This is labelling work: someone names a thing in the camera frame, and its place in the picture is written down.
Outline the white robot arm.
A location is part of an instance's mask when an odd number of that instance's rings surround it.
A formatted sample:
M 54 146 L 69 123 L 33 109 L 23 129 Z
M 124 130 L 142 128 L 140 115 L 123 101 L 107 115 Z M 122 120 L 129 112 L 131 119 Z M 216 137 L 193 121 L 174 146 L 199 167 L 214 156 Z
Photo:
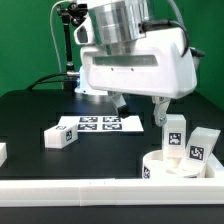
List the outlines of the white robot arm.
M 87 0 L 74 38 L 89 86 L 106 91 L 119 114 L 124 93 L 150 96 L 162 126 L 170 101 L 193 92 L 197 79 L 185 27 L 152 13 L 152 0 Z

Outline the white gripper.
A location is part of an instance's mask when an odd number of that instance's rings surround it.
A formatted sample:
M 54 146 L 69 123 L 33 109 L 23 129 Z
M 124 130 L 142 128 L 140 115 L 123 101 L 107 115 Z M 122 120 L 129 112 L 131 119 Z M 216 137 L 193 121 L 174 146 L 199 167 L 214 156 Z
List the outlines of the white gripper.
M 121 93 L 152 98 L 155 124 L 167 122 L 171 99 L 193 92 L 196 72 L 191 52 L 184 48 L 184 34 L 179 28 L 151 31 L 130 43 L 129 54 L 109 56 L 96 45 L 81 49 L 81 60 L 88 84 L 109 92 L 116 113 L 127 118 L 129 107 Z

